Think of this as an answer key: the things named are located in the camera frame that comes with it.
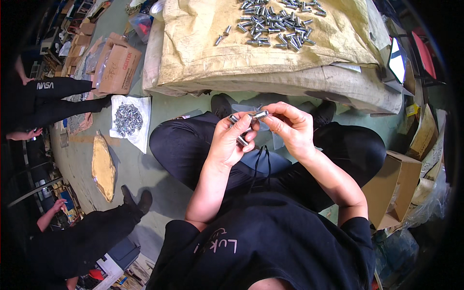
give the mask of clear plastic bag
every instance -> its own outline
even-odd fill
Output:
[[[96,71],[98,59],[100,58],[100,54],[102,53],[103,47],[106,44],[106,40],[104,39],[97,47],[94,53],[88,56],[87,59],[87,68],[86,71]]]
[[[233,104],[232,105],[232,110],[234,110],[236,112],[253,112],[253,111],[258,112],[261,109],[261,107],[262,107],[262,105],[257,108],[257,107],[254,107],[254,106]],[[266,125],[264,122],[259,121],[259,131],[268,131],[268,130],[269,130],[269,126]],[[272,132],[272,142],[273,142],[273,145],[274,145],[274,150],[277,150],[277,149],[285,146],[284,140],[282,139],[282,137],[275,134],[274,132]]]
[[[121,136],[116,128],[116,111],[122,105],[134,105],[142,116],[142,128],[131,135]],[[147,153],[148,144],[148,130],[150,127],[150,114],[151,114],[151,98],[150,97],[131,97],[123,95],[114,95],[111,97],[111,114],[112,122],[110,129],[110,137],[125,138],[140,149],[144,154]]]
[[[390,213],[396,208],[396,199],[398,198],[398,193],[400,192],[400,185],[397,184],[395,186],[395,191],[393,191],[392,199],[390,200],[390,204],[388,205],[387,213]]]
[[[419,255],[419,244],[408,230],[396,231],[390,236],[377,232],[372,238],[375,269],[383,287],[400,283],[410,273]]]
[[[446,198],[449,191],[450,185],[446,183],[445,167],[442,166],[438,173],[437,180],[433,184],[432,191],[423,202],[409,212],[402,228],[417,227],[428,221],[432,216],[443,219],[445,217]]]
[[[139,37],[142,39],[142,42],[147,43],[151,30],[150,15],[139,13],[136,16],[130,18],[129,23],[132,25],[135,32],[137,32]]]
[[[68,53],[69,53],[69,50],[71,49],[71,42],[70,41],[66,41],[63,46],[61,47],[61,49],[59,50],[59,54],[58,56],[60,57],[65,57],[65,56],[68,56]]]
[[[92,178],[107,202],[114,197],[116,168],[105,139],[97,131],[93,140]]]
[[[95,77],[97,78],[96,80],[97,84],[95,85],[95,88],[97,90],[100,88],[100,83],[102,82],[102,78],[103,78],[103,72],[105,71],[106,63],[108,62],[108,59],[110,58],[110,53],[111,53],[111,49],[106,52],[105,59],[102,62],[102,65],[100,67],[97,67],[95,70]]]

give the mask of red object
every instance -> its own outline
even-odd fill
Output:
[[[81,216],[79,215],[77,218],[75,218],[75,219],[72,221],[72,223],[69,225],[69,227],[72,227],[73,224],[77,221],[77,219],[80,220],[80,219],[81,219]]]
[[[427,46],[427,49],[429,50],[430,55],[432,55],[433,58],[436,57],[435,51],[433,50],[432,45],[430,44],[430,41],[427,40],[428,39],[427,35],[425,34],[425,31],[422,29],[422,27],[418,26],[414,28],[412,31],[414,31],[415,34],[421,37],[422,41],[425,41],[425,45]]]
[[[377,284],[377,280],[374,278],[371,283],[371,290],[377,290],[379,288],[379,285]]]
[[[417,49],[419,50],[419,56],[422,62],[422,67],[429,73],[429,75],[433,79],[437,79],[437,75],[435,74],[435,67],[433,66],[432,57],[430,55],[427,46],[424,44],[422,39],[412,31],[412,37],[414,38],[414,42],[416,43]]]
[[[82,20],[83,20],[83,18],[74,18],[74,19],[72,19],[71,22],[69,23],[69,26],[66,29],[66,31],[69,34],[77,35],[77,33],[79,31],[79,26],[81,25]]]
[[[89,270],[89,275],[90,275],[90,277],[92,277],[94,279],[97,279],[97,280],[103,281],[105,279],[105,278],[103,278],[103,275],[100,272],[100,270],[97,270],[97,269]]]
[[[148,33],[148,26],[143,25],[142,23],[139,23],[139,27],[140,29],[142,29],[143,34],[146,35]]]

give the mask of pile of metal bolts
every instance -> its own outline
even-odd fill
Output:
[[[321,4],[317,0],[312,2],[302,2],[300,0],[280,0],[281,3],[285,4],[285,7],[297,10],[300,8],[301,12],[310,13],[312,12],[311,7],[317,9],[315,15],[327,16],[327,12],[322,8]],[[274,11],[274,7],[266,7],[269,0],[244,0],[241,10],[244,11],[245,16],[240,17],[240,21],[246,21],[245,23],[237,24],[239,31],[243,33],[250,33],[252,40],[248,40],[246,43],[249,45],[256,46],[271,46],[271,38],[269,37],[272,33],[278,33],[277,37],[281,43],[274,45],[274,47],[288,49],[293,48],[295,51],[299,51],[303,47],[303,44],[315,45],[316,42],[309,39],[309,35],[313,31],[309,24],[313,22],[312,19],[302,21],[296,16],[295,11],[290,14],[285,10],[281,10],[279,14]],[[230,25],[227,27],[224,35],[229,35]],[[293,33],[280,34],[289,30]],[[218,40],[214,45],[218,45],[222,40],[223,36],[219,35]]]
[[[142,115],[133,104],[125,105],[121,104],[117,108],[115,114],[114,124],[116,125],[116,130],[122,137],[127,135],[132,135],[135,132],[135,129],[142,129],[143,119]]]

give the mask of person's hand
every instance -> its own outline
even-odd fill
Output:
[[[64,204],[65,201],[66,201],[65,199],[59,199],[55,201],[55,204],[53,205],[52,210],[55,213],[59,212],[60,210],[63,210],[63,212],[65,212],[66,210],[66,205]]]
[[[7,139],[19,141],[19,140],[29,140],[34,137],[39,136],[42,134],[42,128],[38,128],[37,130],[31,130],[29,132],[11,132],[6,135]]]
[[[253,130],[246,133],[245,140],[248,146],[242,147],[237,144],[237,137],[243,134],[250,126],[251,117],[248,113],[253,112],[239,112],[234,115],[240,120],[236,122],[231,128],[229,126],[232,122],[229,118],[224,118],[216,124],[214,130],[213,141],[209,149],[208,162],[212,162],[222,168],[230,169],[234,166],[243,156],[244,152],[249,152],[255,148],[253,138],[256,137],[259,130],[259,123],[253,123]]]
[[[313,117],[284,102],[261,108],[269,116],[261,119],[271,131],[279,134],[289,153],[298,161],[310,160],[316,148],[313,144]]]
[[[35,78],[33,78],[33,77],[32,78],[28,78],[28,77],[24,78],[23,79],[23,85],[27,85],[27,83],[30,82],[30,81],[35,81]]]

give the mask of knee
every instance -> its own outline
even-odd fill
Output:
[[[378,172],[385,161],[387,150],[382,138],[375,131],[364,128],[361,140],[364,143],[367,162],[371,170]]]
[[[148,144],[151,153],[160,161],[160,158],[172,154],[179,149],[179,145],[187,142],[188,133],[177,120],[163,122],[150,134]]]

